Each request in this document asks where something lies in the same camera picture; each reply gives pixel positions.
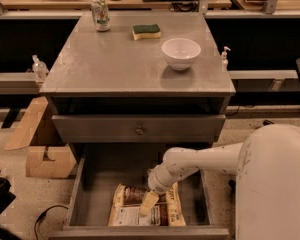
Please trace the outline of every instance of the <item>open drawer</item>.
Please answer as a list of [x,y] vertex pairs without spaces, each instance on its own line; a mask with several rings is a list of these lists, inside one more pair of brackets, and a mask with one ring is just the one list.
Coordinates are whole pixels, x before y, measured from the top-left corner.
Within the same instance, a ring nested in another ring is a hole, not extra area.
[[108,226],[118,184],[147,187],[147,171],[160,163],[166,149],[149,143],[86,144],[66,225],[50,239],[226,239],[228,230],[211,221],[202,172],[179,182],[187,226]]
[[88,142],[206,142],[219,138],[224,115],[55,115],[66,143]]

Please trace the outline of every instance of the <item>sponge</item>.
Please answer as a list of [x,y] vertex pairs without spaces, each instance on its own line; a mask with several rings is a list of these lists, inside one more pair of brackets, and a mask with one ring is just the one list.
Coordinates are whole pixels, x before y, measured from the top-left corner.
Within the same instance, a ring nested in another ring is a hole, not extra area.
[[157,24],[152,25],[134,25],[133,26],[133,38],[139,40],[143,38],[160,38],[161,31]]

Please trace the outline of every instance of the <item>cardboard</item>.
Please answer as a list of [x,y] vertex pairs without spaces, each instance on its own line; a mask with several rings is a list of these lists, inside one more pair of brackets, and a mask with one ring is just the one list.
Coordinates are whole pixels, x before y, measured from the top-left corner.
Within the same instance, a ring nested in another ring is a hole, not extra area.
[[34,98],[26,109],[5,150],[28,146],[59,145],[60,136],[51,120],[52,111],[45,97]]
[[28,148],[26,176],[36,178],[67,178],[76,160],[69,146]]
[[52,122],[52,111],[45,97],[31,101],[5,150],[26,147],[27,177],[67,178],[76,165],[70,147],[64,146]]

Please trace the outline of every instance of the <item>cabinet top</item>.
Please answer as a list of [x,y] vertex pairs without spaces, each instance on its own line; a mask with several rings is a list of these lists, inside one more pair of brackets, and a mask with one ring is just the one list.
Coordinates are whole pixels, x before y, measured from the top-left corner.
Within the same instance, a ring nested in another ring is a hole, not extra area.
[[[134,41],[132,28],[158,24],[160,39]],[[47,96],[225,96],[235,89],[199,13],[110,12],[111,29],[95,30],[90,12],[78,21],[40,93]],[[201,46],[192,67],[170,68],[162,44],[175,37]]]

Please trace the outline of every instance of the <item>floor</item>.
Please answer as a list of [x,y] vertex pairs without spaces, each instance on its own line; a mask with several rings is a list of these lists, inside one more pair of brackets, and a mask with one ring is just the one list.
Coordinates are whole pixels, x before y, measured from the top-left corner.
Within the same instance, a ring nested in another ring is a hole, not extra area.
[[[37,224],[35,233],[36,220],[49,207],[69,205],[74,178],[55,180],[25,177],[27,148],[4,150],[9,136],[18,126],[22,113],[11,128],[1,129],[5,114],[6,111],[0,111],[0,176],[9,180],[10,190],[16,195],[16,199],[0,215],[0,227],[20,239],[48,239],[52,231],[62,230],[67,210],[63,207],[49,210],[46,217]],[[262,127],[265,120],[300,126],[300,106],[229,107],[221,136],[214,145],[243,142],[250,133]],[[230,179],[233,177],[206,172],[213,220],[216,224],[228,228],[230,235],[233,235],[235,203],[228,185]]]

